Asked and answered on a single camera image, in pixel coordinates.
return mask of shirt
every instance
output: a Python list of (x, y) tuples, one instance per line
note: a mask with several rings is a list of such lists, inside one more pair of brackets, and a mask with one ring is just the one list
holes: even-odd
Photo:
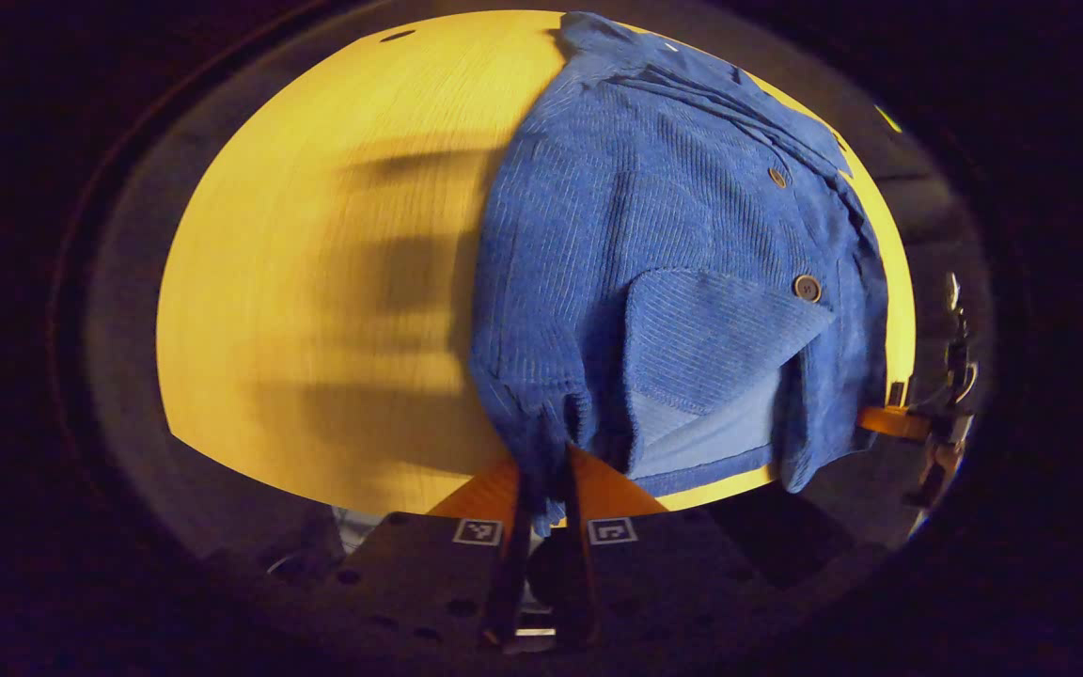
[(654, 495), (771, 461), (803, 489), (867, 445), (885, 387), (884, 268), (837, 139), (704, 52), (560, 26), (482, 219), (469, 363), (538, 526), (567, 443)]

